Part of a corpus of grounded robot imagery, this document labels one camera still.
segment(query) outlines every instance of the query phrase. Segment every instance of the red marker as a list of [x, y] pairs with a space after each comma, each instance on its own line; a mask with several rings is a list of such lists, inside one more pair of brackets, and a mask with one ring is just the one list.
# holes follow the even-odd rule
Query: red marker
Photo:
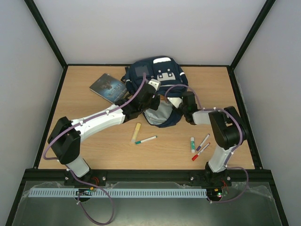
[[202, 150], [200, 150], [199, 153], [197, 153], [197, 154], [192, 158], [192, 160], [195, 161], [195, 160], [198, 158], [199, 154], [201, 154], [201, 153], [202, 153], [209, 145], [210, 145], [210, 143], [206, 144], [205, 147], [203, 147]]

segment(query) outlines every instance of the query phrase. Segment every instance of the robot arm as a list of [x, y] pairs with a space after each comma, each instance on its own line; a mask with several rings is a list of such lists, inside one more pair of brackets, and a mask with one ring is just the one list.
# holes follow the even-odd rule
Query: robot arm
[[150, 80], [143, 85], [138, 95], [129, 104], [114, 112], [110, 111], [123, 105], [128, 99], [121, 99], [107, 109], [81, 119], [70, 121], [67, 117], [60, 118], [49, 136], [48, 143], [67, 128], [78, 123], [80, 125], [64, 134], [52, 145], [52, 150], [59, 162], [67, 165], [79, 178], [87, 174], [90, 168], [79, 154], [80, 143], [103, 129], [137, 118], [138, 115], [149, 108], [157, 110], [160, 97], [157, 96], [156, 91], [159, 87], [159, 81]]
[[[185, 92], [182, 103], [179, 104], [186, 121], [192, 125], [211, 124], [217, 146], [208, 166], [212, 173], [219, 173], [226, 169], [231, 157], [232, 149], [239, 143], [240, 134], [234, 121], [227, 117], [222, 111], [201, 111], [198, 110], [195, 96], [192, 92]], [[242, 142], [248, 138], [248, 130], [239, 117], [235, 107], [224, 108], [238, 123], [242, 131]]]

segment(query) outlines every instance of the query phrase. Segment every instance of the white cable tray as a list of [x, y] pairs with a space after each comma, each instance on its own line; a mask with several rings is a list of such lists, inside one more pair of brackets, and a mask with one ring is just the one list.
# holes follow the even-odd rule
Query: white cable tray
[[[105, 189], [112, 198], [207, 198], [206, 189]], [[77, 188], [33, 188], [29, 197], [70, 198], [78, 197]], [[81, 197], [107, 198], [100, 189], [84, 192]]]

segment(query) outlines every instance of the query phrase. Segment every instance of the white wall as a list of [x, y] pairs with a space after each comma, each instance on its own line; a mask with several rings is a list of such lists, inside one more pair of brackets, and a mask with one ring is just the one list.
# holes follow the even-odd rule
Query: white wall
[[263, 166], [300, 225], [301, 1], [278, 0], [235, 70]]
[[35, 0], [67, 63], [229, 65], [265, 0]]
[[24, 1], [0, 1], [0, 225], [33, 165], [61, 74]]

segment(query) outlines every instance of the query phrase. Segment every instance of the purple marker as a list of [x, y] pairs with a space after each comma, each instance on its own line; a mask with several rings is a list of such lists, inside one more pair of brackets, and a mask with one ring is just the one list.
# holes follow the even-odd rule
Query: purple marker
[[207, 141], [207, 139], [210, 137], [210, 134], [208, 133], [207, 136], [205, 137], [205, 139], [202, 141], [202, 143], [198, 146], [197, 148], [197, 152], [201, 149], [201, 147], [203, 146], [203, 144]]

